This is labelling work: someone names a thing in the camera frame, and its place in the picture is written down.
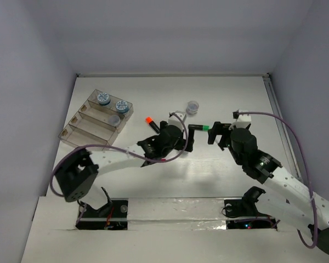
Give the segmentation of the clear paper clip jar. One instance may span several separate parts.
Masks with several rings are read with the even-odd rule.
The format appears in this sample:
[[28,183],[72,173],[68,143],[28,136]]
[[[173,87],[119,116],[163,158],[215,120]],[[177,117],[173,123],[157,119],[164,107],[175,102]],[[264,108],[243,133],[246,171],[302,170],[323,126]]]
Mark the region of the clear paper clip jar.
[[108,118],[108,124],[113,126],[113,127],[118,127],[121,123],[121,119],[118,115],[111,115],[109,118]]
[[197,101],[189,101],[186,107],[186,113],[190,116],[193,116],[198,113],[199,103]]

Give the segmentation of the blue-lidded cleaning gel jar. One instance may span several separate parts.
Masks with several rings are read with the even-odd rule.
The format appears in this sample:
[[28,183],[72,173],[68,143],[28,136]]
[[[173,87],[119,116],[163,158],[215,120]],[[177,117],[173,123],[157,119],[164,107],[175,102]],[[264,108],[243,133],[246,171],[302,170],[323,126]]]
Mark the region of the blue-lidded cleaning gel jar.
[[97,95],[97,102],[101,106],[109,106],[111,103],[111,98],[108,93],[99,93]]

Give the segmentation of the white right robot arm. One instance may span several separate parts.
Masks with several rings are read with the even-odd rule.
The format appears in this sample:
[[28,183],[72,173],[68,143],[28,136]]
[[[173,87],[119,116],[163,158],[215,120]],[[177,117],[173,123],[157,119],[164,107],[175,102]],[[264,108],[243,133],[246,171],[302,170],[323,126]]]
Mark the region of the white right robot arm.
[[310,193],[276,158],[259,150],[248,127],[215,122],[208,131],[208,144],[213,144],[218,135],[218,146],[227,148],[243,172],[262,185],[251,187],[239,199],[225,201],[225,216],[275,217],[312,239],[329,255],[329,201]]

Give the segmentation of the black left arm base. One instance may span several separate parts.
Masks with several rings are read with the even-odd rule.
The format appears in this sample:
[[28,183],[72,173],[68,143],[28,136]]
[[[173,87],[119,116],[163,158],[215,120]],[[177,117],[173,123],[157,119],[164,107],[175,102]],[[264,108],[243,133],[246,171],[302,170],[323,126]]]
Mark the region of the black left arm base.
[[128,229],[128,199],[112,199],[107,190],[101,187],[107,202],[98,209],[77,201],[79,214],[75,222],[78,230],[127,230]]

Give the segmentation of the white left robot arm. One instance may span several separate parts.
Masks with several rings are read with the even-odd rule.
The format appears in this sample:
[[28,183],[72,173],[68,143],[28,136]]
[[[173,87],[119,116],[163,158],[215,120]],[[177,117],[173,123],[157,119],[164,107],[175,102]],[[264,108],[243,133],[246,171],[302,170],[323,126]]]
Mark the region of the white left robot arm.
[[193,125],[179,128],[166,124],[159,134],[126,149],[109,145],[80,146],[65,156],[53,171],[60,195],[68,203],[77,202],[88,194],[98,176],[171,162],[185,151],[192,151],[194,133]]

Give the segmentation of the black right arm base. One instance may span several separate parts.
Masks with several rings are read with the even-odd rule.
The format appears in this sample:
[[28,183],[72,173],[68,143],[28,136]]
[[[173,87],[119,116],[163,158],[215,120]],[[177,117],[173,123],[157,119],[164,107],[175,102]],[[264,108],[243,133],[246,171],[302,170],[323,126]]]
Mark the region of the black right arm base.
[[227,199],[221,213],[226,217],[228,230],[276,229],[278,221],[260,213],[254,204],[242,199]]

